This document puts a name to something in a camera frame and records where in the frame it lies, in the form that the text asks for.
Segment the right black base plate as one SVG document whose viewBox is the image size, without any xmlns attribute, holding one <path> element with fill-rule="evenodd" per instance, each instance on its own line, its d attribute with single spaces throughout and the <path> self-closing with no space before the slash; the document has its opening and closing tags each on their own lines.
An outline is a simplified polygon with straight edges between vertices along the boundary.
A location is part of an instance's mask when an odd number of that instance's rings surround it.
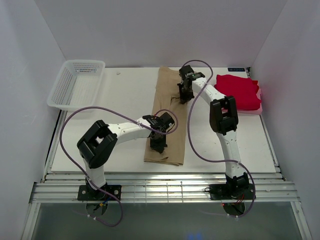
<svg viewBox="0 0 320 240">
<path fill-rule="evenodd" d="M 232 190 L 227 184 L 210 184 L 207 190 L 211 200 L 252 200 L 255 199 L 253 185 Z"/>
</svg>

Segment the white plastic mesh basket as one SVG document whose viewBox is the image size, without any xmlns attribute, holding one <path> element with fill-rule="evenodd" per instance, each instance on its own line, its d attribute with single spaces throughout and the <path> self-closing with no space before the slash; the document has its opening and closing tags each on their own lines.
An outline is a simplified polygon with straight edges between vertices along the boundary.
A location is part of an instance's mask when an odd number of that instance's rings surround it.
<svg viewBox="0 0 320 240">
<path fill-rule="evenodd" d="M 63 63 L 47 98 L 47 105 L 74 112 L 95 104 L 106 64 L 74 59 Z"/>
</svg>

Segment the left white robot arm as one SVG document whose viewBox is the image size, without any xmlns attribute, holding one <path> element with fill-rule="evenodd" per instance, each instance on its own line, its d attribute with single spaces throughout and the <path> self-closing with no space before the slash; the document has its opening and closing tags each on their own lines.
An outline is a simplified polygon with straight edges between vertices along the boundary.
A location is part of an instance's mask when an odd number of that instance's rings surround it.
<svg viewBox="0 0 320 240">
<path fill-rule="evenodd" d="M 149 139 L 150 148 L 161 154 L 167 147 L 166 133 L 174 125 L 174 119 L 167 112 L 161 116 L 144 115 L 133 122 L 120 124 L 97 120 L 77 143 L 88 175 L 85 180 L 88 193 L 95 200 L 106 195 L 104 164 L 115 146 L 136 139 Z"/>
</svg>

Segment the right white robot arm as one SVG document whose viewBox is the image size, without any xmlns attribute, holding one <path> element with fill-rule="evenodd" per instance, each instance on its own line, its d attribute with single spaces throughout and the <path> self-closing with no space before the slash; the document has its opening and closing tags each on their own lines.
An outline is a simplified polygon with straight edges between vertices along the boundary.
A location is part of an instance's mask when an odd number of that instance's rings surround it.
<svg viewBox="0 0 320 240">
<path fill-rule="evenodd" d="M 187 135 L 191 140 L 190 121 L 193 107 L 199 97 L 209 105 L 209 125 L 216 133 L 223 152 L 226 183 L 214 187 L 211 192 L 219 197 L 237 199 L 250 186 L 246 169 L 242 166 L 237 143 L 237 126 L 239 123 L 236 100 L 226 96 L 209 84 L 209 80 L 201 72 L 196 72 L 190 65 L 184 64 L 179 69 L 181 83 L 178 84 L 180 102 L 182 104 L 193 100 L 187 118 Z"/>
</svg>

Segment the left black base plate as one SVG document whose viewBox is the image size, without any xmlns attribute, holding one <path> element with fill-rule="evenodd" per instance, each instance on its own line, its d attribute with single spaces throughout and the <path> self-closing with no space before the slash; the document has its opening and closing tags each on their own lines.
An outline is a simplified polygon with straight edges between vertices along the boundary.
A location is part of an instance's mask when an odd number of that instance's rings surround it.
<svg viewBox="0 0 320 240">
<path fill-rule="evenodd" d="M 121 199 L 122 186 L 121 185 L 104 185 L 101 187 L 105 192 L 115 196 L 118 200 Z M 111 199 L 108 194 L 91 188 L 90 185 L 80 185 L 77 194 L 78 201 L 106 201 Z"/>
</svg>

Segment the beige t shirt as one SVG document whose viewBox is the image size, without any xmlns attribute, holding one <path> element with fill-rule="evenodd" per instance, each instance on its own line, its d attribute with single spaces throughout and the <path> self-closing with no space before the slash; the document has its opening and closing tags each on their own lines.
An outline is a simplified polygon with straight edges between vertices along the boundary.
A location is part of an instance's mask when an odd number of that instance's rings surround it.
<svg viewBox="0 0 320 240">
<path fill-rule="evenodd" d="M 188 107 L 180 102 L 180 83 L 178 71 L 159 68 L 152 115 L 163 124 L 161 130 L 170 134 L 162 135 L 157 140 L 146 140 L 145 162 L 173 166 L 184 164 Z"/>
</svg>

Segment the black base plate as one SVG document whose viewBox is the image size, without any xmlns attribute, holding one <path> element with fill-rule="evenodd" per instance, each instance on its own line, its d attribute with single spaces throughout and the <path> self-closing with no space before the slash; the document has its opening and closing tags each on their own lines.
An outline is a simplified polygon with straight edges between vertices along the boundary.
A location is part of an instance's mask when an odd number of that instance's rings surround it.
<svg viewBox="0 0 320 240">
<path fill-rule="evenodd" d="M 121 185 L 104 185 L 101 187 L 105 192 L 115 196 L 118 200 L 121 199 L 122 186 Z M 77 194 L 78 201 L 106 201 L 111 199 L 108 194 L 91 188 L 90 185 L 80 185 Z"/>
<path fill-rule="evenodd" d="M 253 185 L 232 190 L 227 184 L 210 184 L 207 190 L 211 200 L 252 200 L 255 199 Z"/>
</svg>

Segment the red folded t shirt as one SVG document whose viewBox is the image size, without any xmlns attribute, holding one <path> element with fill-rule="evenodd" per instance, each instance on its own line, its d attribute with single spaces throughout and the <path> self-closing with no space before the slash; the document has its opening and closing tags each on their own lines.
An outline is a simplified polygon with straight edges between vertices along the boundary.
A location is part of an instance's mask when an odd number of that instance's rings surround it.
<svg viewBox="0 0 320 240">
<path fill-rule="evenodd" d="M 233 96 L 237 110 L 256 111 L 261 106 L 259 82 L 230 74 L 217 75 L 214 87 L 226 96 Z"/>
</svg>

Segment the aluminium rail frame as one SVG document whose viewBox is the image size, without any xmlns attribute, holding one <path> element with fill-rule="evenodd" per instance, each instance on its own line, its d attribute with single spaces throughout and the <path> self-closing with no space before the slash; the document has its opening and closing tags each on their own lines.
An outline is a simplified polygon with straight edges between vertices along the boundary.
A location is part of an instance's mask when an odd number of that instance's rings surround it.
<svg viewBox="0 0 320 240">
<path fill-rule="evenodd" d="M 254 174 L 257 202 L 298 202 L 298 191 L 292 181 L 285 181 L 279 172 Z M 121 185 L 122 203 L 208 203 L 205 188 L 223 184 L 222 174 L 106 174 L 107 183 Z M 77 173 L 49 173 L 45 180 L 35 183 L 30 203 L 76 203 L 78 190 L 85 183 Z"/>
</svg>

